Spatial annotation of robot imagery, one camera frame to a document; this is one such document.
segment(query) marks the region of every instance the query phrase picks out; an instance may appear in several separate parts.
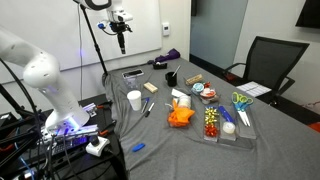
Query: black marker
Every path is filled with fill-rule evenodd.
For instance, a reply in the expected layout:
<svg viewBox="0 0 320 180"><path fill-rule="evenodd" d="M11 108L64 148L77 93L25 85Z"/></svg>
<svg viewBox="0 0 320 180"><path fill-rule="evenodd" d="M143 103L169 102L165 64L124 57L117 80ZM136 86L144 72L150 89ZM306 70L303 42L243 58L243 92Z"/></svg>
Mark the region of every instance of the black marker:
<svg viewBox="0 0 320 180"><path fill-rule="evenodd" d="M144 117L148 117L150 114L151 109L153 108L154 103L151 104L151 106L149 107L148 111L146 112L146 115Z"/></svg>

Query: whiteboard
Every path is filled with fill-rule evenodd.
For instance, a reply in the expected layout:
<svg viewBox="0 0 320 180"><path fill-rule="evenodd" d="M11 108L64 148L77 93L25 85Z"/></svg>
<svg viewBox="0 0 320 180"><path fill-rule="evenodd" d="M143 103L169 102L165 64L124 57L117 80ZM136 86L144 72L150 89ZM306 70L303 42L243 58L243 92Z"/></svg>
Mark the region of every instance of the whiteboard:
<svg viewBox="0 0 320 180"><path fill-rule="evenodd" d="M111 60L160 49L162 38L159 1L123 0L122 4L124 10L133 16L133 20L127 22L133 32L124 32L125 55L121 54L117 36L109 36L96 26L99 21L106 19L106 11L86 10L103 59ZM2 0L0 25L54 55L60 62L61 70L80 67L80 52L83 65L99 62L83 12L72 0ZM82 36L81 50L79 29ZM9 65L21 78L23 68ZM12 80L0 64L0 83Z"/></svg>

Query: stand pole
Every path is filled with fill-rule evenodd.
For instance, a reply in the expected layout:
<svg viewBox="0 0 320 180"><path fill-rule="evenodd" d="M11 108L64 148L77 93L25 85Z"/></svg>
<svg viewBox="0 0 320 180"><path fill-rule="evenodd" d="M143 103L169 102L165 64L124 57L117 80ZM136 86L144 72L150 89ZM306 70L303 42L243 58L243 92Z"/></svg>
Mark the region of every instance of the stand pole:
<svg viewBox="0 0 320 180"><path fill-rule="evenodd" d="M99 45L98 45L98 43L96 41L96 38L95 38L95 36L93 34L93 31L92 31L92 28L91 28L91 25L90 25L90 21L89 21L89 18L87 16L87 13L86 13L86 8L83 5L80 5L80 7L81 7L83 15L84 15L84 17L86 19L88 28L90 30L90 34L91 34L91 37L92 37L92 40L93 40L93 43L94 43L94 47L95 47L95 49L97 51L97 54L99 56L99 60L100 60L101 66L102 66L102 69L104 71L104 77L107 77L108 76L108 72L107 72L106 66L104 64L103 58L101 56Z"/></svg>

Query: black mug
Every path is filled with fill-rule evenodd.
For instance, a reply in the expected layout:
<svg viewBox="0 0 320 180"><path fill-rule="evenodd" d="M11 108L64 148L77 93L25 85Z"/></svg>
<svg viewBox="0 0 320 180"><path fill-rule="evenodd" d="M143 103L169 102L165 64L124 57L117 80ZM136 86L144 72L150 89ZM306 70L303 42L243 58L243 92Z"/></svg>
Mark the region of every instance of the black mug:
<svg viewBox="0 0 320 180"><path fill-rule="evenodd" d="M174 87L177 85L177 73L172 76L174 74L174 72L168 72L166 74L166 80L167 80L167 83L168 83L168 86L170 87Z"/></svg>

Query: orange cloth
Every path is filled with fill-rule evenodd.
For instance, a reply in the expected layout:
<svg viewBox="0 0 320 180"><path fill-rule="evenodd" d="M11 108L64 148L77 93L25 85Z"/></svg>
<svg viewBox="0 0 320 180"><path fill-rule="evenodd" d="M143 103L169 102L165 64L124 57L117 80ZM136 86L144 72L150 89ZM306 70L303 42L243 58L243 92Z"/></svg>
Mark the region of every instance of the orange cloth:
<svg viewBox="0 0 320 180"><path fill-rule="evenodd" d="M189 108L178 107L176 101L172 101L174 111L170 113L168 122L173 127L183 127L189 124L189 118L195 113L195 111Z"/></svg>

